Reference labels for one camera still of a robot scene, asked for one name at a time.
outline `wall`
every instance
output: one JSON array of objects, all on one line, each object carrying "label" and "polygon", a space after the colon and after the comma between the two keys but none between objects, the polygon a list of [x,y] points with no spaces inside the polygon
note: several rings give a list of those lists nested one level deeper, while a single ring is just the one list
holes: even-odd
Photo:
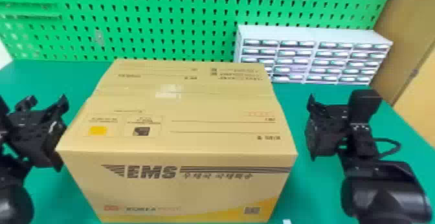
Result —
[{"label": "wall", "polygon": [[6,64],[10,63],[12,58],[9,56],[9,53],[6,51],[5,46],[0,40],[0,69],[3,68]]},{"label": "wall", "polygon": [[375,31],[394,45],[371,86],[390,104],[400,97],[435,41],[435,0],[388,0]]},{"label": "wall", "polygon": [[435,50],[394,105],[395,111],[433,147],[435,147],[434,75]]}]

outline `green table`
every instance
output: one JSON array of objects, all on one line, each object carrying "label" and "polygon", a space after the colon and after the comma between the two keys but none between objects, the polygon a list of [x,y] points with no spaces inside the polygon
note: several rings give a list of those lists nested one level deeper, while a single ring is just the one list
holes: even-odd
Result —
[{"label": "green table", "polygon": [[[69,123],[109,65],[16,61],[0,70],[0,95],[9,106],[27,95],[36,95],[39,100],[37,108],[43,108],[65,93],[71,107],[64,119]],[[308,117],[306,103],[310,93],[315,93],[317,99],[325,104],[345,104],[351,91],[357,88],[361,87],[274,85],[299,157],[269,223],[281,224],[283,219],[291,219],[294,224],[357,223],[340,207],[340,186],[344,176],[338,157],[321,157],[311,162],[304,138]],[[430,163],[430,159],[435,158],[435,151],[386,103],[381,105],[371,125],[376,137],[389,137],[403,144],[399,153],[387,159],[408,162],[435,203],[435,171]],[[33,224],[99,223],[65,167],[59,174],[53,169],[35,168],[27,177],[25,187],[35,204]]]}]

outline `yellow sticker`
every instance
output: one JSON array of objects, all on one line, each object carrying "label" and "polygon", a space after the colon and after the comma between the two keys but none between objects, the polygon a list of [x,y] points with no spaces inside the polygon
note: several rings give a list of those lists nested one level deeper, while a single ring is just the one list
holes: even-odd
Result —
[{"label": "yellow sticker", "polygon": [[92,126],[89,128],[88,135],[106,135],[107,128],[105,126]]}]

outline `green pegboard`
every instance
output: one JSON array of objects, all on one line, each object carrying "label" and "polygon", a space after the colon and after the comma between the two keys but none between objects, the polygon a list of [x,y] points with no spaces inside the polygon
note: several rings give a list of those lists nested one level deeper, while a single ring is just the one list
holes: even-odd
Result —
[{"label": "green pegboard", "polygon": [[371,29],[386,0],[0,0],[14,59],[231,61],[238,24]]}]

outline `barcode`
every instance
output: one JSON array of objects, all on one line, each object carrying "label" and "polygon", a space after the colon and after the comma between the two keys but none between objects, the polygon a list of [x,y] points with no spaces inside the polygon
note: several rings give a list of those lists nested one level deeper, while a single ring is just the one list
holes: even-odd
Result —
[{"label": "barcode", "polygon": [[244,214],[259,214],[260,213],[260,207],[245,207]]}]

